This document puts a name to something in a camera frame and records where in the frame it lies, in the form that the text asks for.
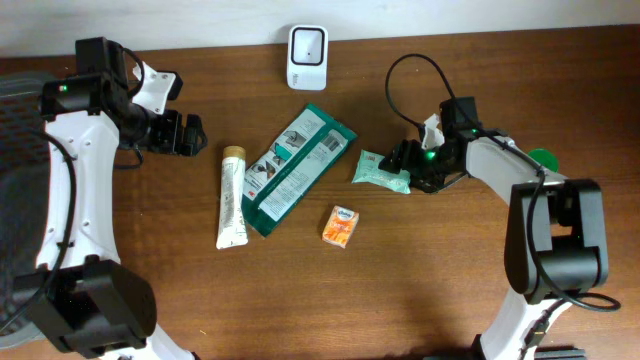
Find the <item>orange tissue pack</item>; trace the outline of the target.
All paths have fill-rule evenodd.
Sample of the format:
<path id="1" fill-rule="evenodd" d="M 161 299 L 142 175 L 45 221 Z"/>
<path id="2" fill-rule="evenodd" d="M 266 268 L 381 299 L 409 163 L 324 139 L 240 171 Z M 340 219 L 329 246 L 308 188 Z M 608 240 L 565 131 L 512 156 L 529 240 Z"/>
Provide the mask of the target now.
<path id="1" fill-rule="evenodd" d="M 356 211 L 335 206 L 322 231 L 323 241 L 345 248 L 358 224 L 360 214 Z"/>

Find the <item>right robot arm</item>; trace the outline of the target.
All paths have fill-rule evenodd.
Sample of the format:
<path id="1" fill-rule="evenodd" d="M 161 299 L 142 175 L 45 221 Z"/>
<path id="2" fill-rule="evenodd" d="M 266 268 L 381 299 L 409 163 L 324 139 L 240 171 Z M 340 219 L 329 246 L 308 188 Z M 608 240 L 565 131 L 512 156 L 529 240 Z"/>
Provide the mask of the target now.
<path id="1" fill-rule="evenodd" d="M 609 273 L 602 192 L 591 179 L 569 179 L 521 151 L 500 129 L 475 117 L 473 98 L 441 103 L 380 162 L 406 171 L 413 187 L 434 194 L 469 176 L 509 206 L 504 267 L 509 290 L 492 324 L 455 359 L 582 359 L 581 349 L 540 344 L 570 307 L 617 311 L 617 300 L 595 293 Z"/>

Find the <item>teal wipes pouch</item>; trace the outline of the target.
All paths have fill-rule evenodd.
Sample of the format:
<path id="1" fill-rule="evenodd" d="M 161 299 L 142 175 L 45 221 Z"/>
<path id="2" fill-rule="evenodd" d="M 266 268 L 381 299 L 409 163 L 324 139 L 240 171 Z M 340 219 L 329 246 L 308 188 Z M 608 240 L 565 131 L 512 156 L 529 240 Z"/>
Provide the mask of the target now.
<path id="1" fill-rule="evenodd" d="M 410 174 L 406 170 L 399 173 L 381 170 L 379 164 L 383 159 L 380 154 L 362 150 L 351 183 L 370 183 L 396 193 L 410 194 Z"/>

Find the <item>grey plastic basket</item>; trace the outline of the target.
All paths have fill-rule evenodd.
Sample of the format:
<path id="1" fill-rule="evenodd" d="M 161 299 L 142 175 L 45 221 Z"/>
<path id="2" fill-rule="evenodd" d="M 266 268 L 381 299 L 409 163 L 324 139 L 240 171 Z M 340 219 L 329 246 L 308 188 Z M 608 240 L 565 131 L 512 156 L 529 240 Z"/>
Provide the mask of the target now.
<path id="1" fill-rule="evenodd" d="M 39 96 L 54 79 L 46 72 L 1 77 L 1 321 L 18 311 L 18 276 L 35 272 L 48 208 L 49 148 L 33 132 L 43 127 Z"/>

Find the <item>green lid jar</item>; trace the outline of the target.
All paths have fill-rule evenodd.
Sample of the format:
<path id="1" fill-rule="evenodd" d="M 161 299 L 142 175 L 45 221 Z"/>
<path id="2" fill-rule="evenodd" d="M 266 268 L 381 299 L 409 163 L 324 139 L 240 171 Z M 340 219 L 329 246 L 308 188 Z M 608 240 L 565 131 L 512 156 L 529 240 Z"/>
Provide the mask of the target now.
<path id="1" fill-rule="evenodd" d="M 528 155 L 552 172 L 559 170 L 559 161 L 557 157 L 545 148 L 536 148 L 528 152 Z"/>

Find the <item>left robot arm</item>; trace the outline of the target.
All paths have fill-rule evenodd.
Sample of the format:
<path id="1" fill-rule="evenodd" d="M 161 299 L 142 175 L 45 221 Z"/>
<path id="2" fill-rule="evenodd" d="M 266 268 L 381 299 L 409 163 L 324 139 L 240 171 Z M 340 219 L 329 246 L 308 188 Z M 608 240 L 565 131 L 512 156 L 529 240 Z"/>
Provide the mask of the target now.
<path id="1" fill-rule="evenodd" d="M 60 352 L 87 359 L 188 359 L 160 327 L 150 284 L 125 268 L 112 220 L 118 150 L 192 157 L 206 145 L 201 119 L 166 104 L 180 76 L 155 71 L 103 37 L 75 44 L 76 71 L 42 89 L 50 154 L 47 222 L 36 269 L 14 296 Z"/>

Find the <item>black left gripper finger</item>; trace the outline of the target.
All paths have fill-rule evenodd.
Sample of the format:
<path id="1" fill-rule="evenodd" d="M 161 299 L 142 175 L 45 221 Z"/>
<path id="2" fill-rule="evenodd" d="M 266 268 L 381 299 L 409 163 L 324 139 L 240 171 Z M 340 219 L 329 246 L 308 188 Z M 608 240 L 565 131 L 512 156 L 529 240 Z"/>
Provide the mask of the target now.
<path id="1" fill-rule="evenodd" d="M 201 136 L 204 133 L 201 119 L 198 115 L 188 114 L 185 125 L 186 136 Z"/>
<path id="2" fill-rule="evenodd" d="M 182 155 L 194 157 L 207 145 L 208 139 L 204 135 L 185 135 L 182 143 Z"/>

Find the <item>white barcode scanner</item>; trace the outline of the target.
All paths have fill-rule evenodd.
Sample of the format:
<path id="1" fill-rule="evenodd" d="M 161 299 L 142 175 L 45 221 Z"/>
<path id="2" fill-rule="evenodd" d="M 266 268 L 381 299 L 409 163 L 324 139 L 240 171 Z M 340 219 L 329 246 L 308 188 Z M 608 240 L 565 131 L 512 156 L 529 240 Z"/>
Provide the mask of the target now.
<path id="1" fill-rule="evenodd" d="M 328 31 L 319 25 L 291 27 L 287 48 L 287 85 L 294 90 L 322 91 L 327 86 Z"/>

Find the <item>white cream tube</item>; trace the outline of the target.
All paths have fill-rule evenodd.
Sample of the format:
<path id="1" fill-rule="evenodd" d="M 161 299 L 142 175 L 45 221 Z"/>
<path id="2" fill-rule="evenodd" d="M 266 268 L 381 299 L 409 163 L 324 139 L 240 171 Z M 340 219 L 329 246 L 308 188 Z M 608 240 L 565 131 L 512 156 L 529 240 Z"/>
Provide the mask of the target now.
<path id="1" fill-rule="evenodd" d="M 246 150 L 227 146 L 221 165 L 221 194 L 216 248 L 218 250 L 248 243 L 242 211 Z"/>

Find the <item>green white wipes package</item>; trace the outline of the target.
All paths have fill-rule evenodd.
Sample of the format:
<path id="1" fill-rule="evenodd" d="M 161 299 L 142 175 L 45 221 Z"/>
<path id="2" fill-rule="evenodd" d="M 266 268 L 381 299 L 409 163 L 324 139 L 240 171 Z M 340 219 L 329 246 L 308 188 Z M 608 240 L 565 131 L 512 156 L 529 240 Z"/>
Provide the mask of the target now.
<path id="1" fill-rule="evenodd" d="M 307 105 L 246 169 L 242 211 L 247 224 L 269 236 L 356 138 L 344 124 Z"/>

